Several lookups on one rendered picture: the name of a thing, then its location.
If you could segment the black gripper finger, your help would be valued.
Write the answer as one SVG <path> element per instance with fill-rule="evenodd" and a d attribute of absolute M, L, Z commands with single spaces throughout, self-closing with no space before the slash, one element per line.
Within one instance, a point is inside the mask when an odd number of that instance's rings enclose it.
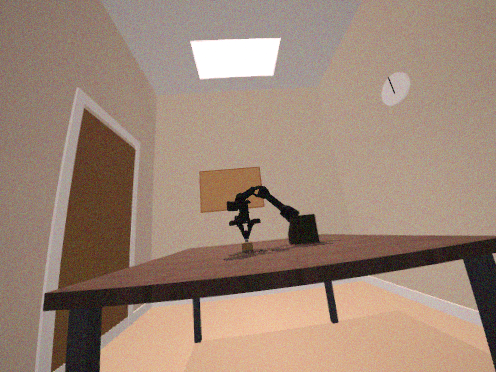
<path fill-rule="evenodd" d="M 249 234 L 249 236 L 250 236 L 251 229 L 252 229 L 253 225 L 255 225 L 255 224 L 250 224 L 250 225 L 247 225 L 247 227 L 248 227 L 248 234 Z"/>
<path fill-rule="evenodd" d="M 242 233 L 242 235 L 244 237 L 244 225 L 238 225 L 236 227 L 238 227 L 240 229 L 240 231 L 241 231 L 241 233 Z"/>

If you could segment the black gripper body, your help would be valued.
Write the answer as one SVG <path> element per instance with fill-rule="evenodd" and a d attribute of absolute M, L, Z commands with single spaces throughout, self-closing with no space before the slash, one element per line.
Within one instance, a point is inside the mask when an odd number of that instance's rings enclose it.
<path fill-rule="evenodd" d="M 250 220 L 249 218 L 249 211 L 248 210 L 242 210 L 242 211 L 239 211 L 239 215 L 240 215 L 240 220 L 232 220 L 229 222 L 229 226 L 234 226 L 234 225 L 242 225 L 242 224 L 247 224 L 250 225 L 250 224 L 257 224 L 257 223 L 261 223 L 260 219 L 252 219 Z M 244 222 L 242 222 L 244 221 Z M 246 222 L 248 221 L 248 222 Z"/>

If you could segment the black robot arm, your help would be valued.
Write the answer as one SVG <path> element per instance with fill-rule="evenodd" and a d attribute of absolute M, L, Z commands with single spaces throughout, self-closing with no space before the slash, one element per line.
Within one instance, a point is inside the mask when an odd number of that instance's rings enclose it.
<path fill-rule="evenodd" d="M 255 190 L 258 189 L 258 193 L 255 194 Z M 293 207 L 284 205 L 275 197 L 273 197 L 265 186 L 250 187 L 245 192 L 238 193 L 236 195 L 235 201 L 227 201 L 227 211 L 238 211 L 238 209 L 239 211 L 248 210 L 248 204 L 251 202 L 246 199 L 251 195 L 268 200 L 271 204 L 273 204 L 280 210 L 280 215 L 282 215 L 288 222 L 290 222 L 291 216 L 299 216 L 300 214 L 300 212 Z"/>

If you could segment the orange square block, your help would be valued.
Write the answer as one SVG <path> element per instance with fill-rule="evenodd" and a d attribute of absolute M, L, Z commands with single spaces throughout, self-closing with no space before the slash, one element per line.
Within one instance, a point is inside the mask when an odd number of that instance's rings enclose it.
<path fill-rule="evenodd" d="M 242 251 L 248 251 L 248 250 L 253 250 L 253 243 L 252 242 L 242 243 Z"/>

